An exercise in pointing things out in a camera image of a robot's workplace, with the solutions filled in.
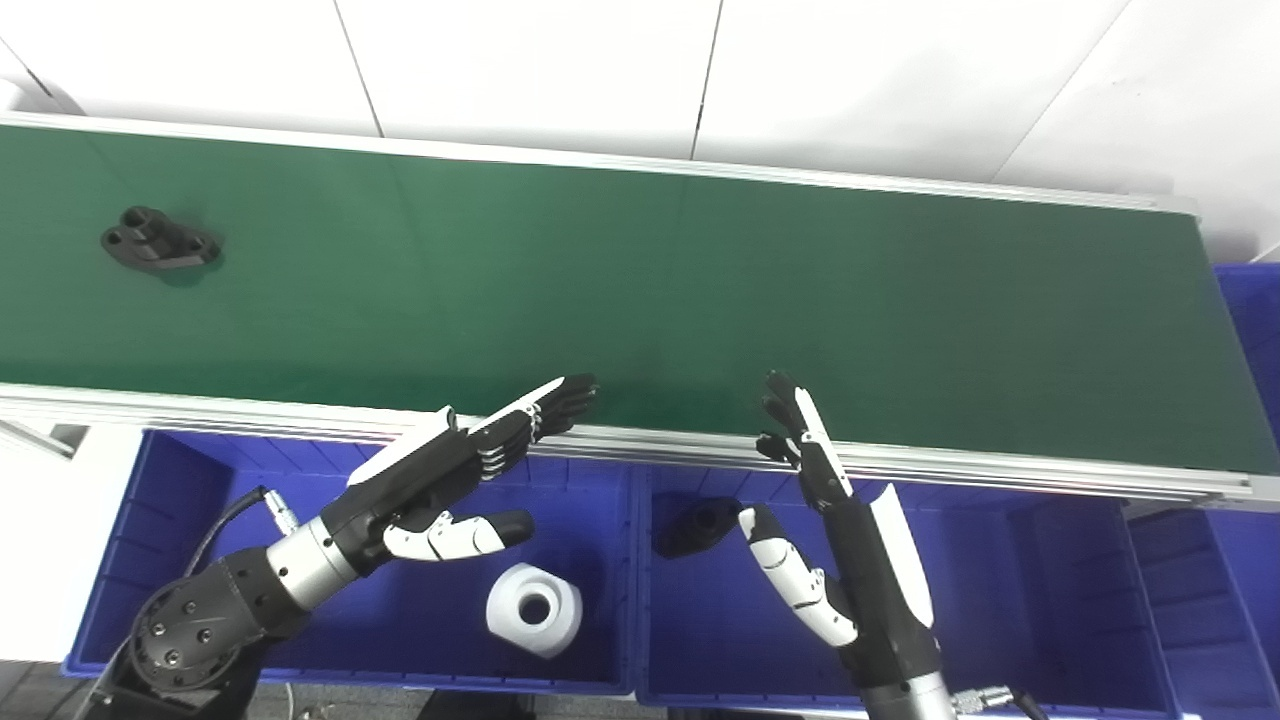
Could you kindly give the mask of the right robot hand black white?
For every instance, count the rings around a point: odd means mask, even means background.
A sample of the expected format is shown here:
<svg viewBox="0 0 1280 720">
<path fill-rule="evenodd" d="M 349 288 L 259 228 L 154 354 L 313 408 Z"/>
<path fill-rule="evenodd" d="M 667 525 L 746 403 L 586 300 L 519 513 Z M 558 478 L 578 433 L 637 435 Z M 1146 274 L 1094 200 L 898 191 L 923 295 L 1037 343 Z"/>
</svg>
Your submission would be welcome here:
<svg viewBox="0 0 1280 720">
<path fill-rule="evenodd" d="M 809 562 L 764 503 L 737 515 L 748 547 L 783 603 L 836 651 L 865 706 L 877 691 L 914 691 L 940 674 L 940 647 L 908 602 L 873 507 L 854 489 L 810 392 L 783 372 L 769 372 L 765 387 L 762 405 L 783 433 L 760 436 L 756 450 L 795 470 L 838 575 Z"/>
</svg>

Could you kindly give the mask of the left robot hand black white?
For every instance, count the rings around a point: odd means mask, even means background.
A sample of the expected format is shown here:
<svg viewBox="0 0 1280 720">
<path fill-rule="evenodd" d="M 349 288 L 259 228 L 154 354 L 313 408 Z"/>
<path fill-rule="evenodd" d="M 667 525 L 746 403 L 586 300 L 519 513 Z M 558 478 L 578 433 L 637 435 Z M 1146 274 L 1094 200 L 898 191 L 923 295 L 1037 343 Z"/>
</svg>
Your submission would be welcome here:
<svg viewBox="0 0 1280 720">
<path fill-rule="evenodd" d="M 371 575 L 392 559 L 383 534 L 393 521 L 428 528 L 483 482 L 516 468 L 540 441 L 570 430 L 596 392 L 594 374 L 563 375 L 471 427 L 442 409 L 442 423 L 403 434 L 351 477 L 320 512 L 326 537 L 358 575 Z"/>
</svg>

